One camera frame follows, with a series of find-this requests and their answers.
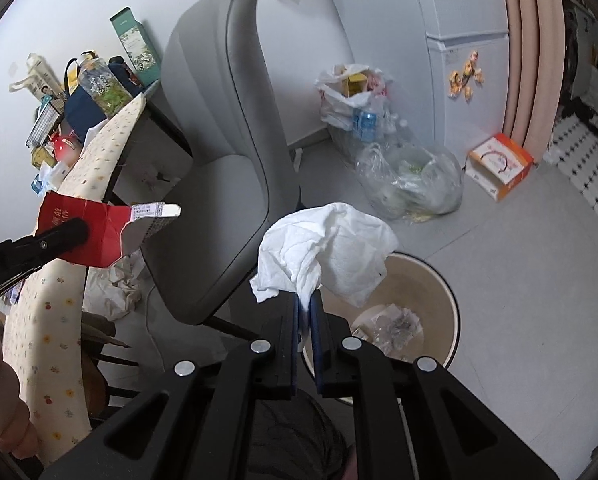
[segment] orange box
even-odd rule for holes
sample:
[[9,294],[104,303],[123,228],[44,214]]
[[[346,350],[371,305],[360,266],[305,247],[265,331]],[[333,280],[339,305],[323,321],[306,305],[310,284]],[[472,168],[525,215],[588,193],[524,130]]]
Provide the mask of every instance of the orange box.
[[525,179],[532,163],[526,150],[497,134],[468,153],[466,174],[499,202]]

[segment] pink curtain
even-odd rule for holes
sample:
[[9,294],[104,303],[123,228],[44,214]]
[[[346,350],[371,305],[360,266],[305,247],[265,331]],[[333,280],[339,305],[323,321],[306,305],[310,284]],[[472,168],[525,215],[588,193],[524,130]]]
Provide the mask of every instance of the pink curtain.
[[510,76],[503,132],[540,160],[553,129],[564,72],[562,0],[506,0]]

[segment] white wall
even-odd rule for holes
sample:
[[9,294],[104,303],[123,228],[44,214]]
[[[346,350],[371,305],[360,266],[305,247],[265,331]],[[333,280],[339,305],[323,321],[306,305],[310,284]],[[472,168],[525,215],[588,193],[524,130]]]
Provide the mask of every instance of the white wall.
[[[15,0],[0,21],[0,241],[29,234],[39,200],[30,188],[36,170],[25,146],[36,100],[8,93],[26,76],[30,52],[59,77],[71,57],[96,50],[125,56],[109,19],[128,6],[162,53],[181,13],[197,0]],[[321,127],[317,74],[352,54],[332,0],[259,0],[259,36],[288,143]]]

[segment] navy bag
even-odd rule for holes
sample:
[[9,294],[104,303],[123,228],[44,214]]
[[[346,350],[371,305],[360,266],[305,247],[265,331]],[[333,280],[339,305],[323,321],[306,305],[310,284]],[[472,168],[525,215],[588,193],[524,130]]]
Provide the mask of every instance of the navy bag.
[[[65,120],[74,132],[79,137],[81,143],[86,140],[86,134],[92,126],[96,126],[101,121],[106,119],[105,113],[92,100],[92,97],[80,86],[74,89],[72,94],[69,94],[70,87],[68,86],[68,69],[77,60],[73,58],[65,68],[63,83],[68,99],[65,103]],[[119,79],[124,88],[130,92],[132,97],[137,97],[143,91],[143,88],[135,85],[128,75],[125,67],[121,63],[110,63],[108,68],[112,71],[114,76]]]

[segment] crumpled tissue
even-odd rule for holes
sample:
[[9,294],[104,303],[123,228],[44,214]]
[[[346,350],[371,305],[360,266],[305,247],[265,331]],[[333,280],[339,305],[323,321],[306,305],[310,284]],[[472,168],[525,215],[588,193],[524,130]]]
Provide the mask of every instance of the crumpled tissue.
[[387,223],[351,205],[304,209],[264,234],[250,286],[257,303],[280,290],[295,292],[304,319],[320,285],[361,307],[386,276],[385,259],[397,247],[399,240]]
[[141,251],[124,256],[108,269],[90,267],[83,297],[83,310],[120,319],[141,300],[139,274],[145,267]]

